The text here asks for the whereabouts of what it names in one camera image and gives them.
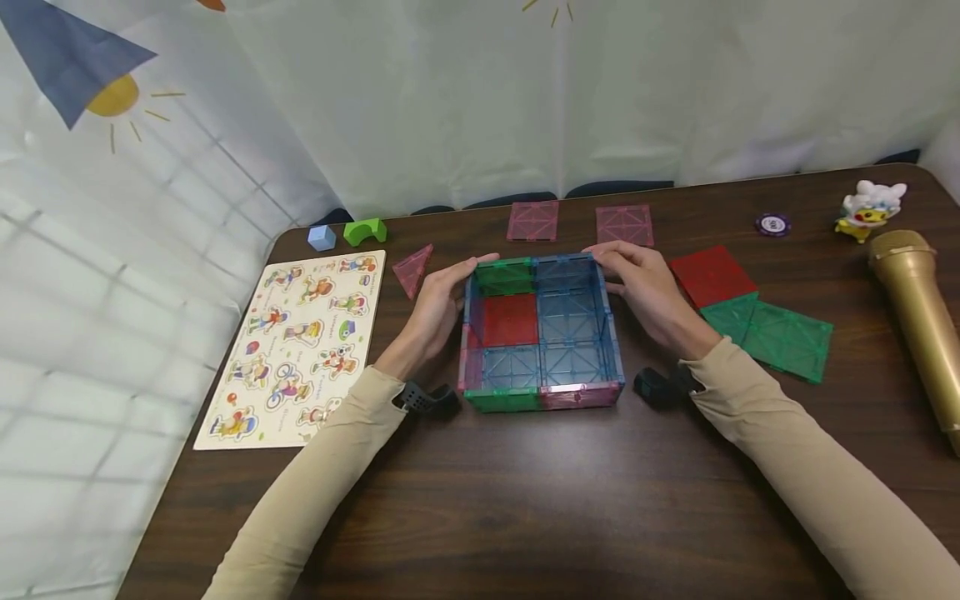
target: blue triangle decoration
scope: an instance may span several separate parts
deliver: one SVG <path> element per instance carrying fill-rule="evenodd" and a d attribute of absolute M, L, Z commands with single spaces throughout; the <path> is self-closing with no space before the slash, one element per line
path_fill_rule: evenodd
<path fill-rule="evenodd" d="M 69 130 L 105 87 L 156 56 L 45 0 L 0 0 L 0 22 Z"/>

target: white curtain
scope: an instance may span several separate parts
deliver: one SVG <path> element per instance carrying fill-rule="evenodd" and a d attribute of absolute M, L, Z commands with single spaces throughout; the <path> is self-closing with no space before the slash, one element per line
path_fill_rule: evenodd
<path fill-rule="evenodd" d="M 49 4 L 156 56 L 71 127 L 0 28 L 0 598 L 112 596 L 272 240 L 332 208 L 912 148 L 960 197 L 954 0 Z"/>

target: yellow sun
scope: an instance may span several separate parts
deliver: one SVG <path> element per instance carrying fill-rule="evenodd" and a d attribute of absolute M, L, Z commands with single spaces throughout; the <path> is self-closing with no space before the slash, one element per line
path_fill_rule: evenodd
<path fill-rule="evenodd" d="M 172 96 L 185 96 L 183 92 L 161 92 L 156 94 L 150 94 L 151 98 L 169 98 Z M 86 109 L 102 117 L 116 117 L 127 112 L 133 105 L 136 104 L 136 101 L 140 98 L 140 87 L 136 84 L 136 81 L 133 79 L 133 75 L 130 73 L 124 75 L 123 77 L 117 78 L 113 83 L 105 87 L 99 94 L 93 97 L 93 100 L 86 105 Z M 160 119 L 161 121 L 170 122 L 170 119 L 163 116 L 162 114 L 153 112 L 152 110 L 143 110 L 150 116 Z M 136 128 L 136 125 L 133 121 L 130 121 L 130 128 L 133 131 L 133 135 L 136 136 L 136 141 L 142 142 L 143 138 L 140 137 L 140 131 Z M 110 152 L 117 154 L 116 141 L 115 141 L 115 128 L 112 123 L 110 123 Z"/>

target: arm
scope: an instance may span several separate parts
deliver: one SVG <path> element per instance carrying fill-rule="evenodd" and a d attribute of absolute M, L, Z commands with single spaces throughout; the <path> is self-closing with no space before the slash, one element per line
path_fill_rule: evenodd
<path fill-rule="evenodd" d="M 423 282 L 410 321 L 357 379 L 324 428 L 283 470 L 217 567 L 206 600 L 280 600 L 303 571 L 333 511 L 406 416 L 391 400 L 440 351 L 463 308 L 471 258 Z"/>
<path fill-rule="evenodd" d="M 909 508 L 730 338 L 688 362 L 700 412 L 760 468 L 859 598 L 956 598 L 960 566 Z"/>
<path fill-rule="evenodd" d="M 700 412 L 756 463 L 854 594 L 960 596 L 960 566 L 946 548 L 773 377 L 686 304 L 658 252 L 623 242 L 588 250 L 623 281 L 608 290 L 704 385 L 691 395 Z"/>
<path fill-rule="evenodd" d="M 406 416 L 403 384 L 367 367 L 343 404 L 253 509 L 206 591 L 207 600 L 286 598 L 320 533 Z"/>

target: gold toy microphone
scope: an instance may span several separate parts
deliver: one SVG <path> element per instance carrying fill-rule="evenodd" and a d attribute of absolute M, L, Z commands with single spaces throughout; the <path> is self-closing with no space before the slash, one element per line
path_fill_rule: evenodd
<path fill-rule="evenodd" d="M 870 266 L 897 309 L 940 429 L 960 456 L 960 341 L 937 288 L 934 255 L 916 231 L 889 231 L 870 244 Z"/>

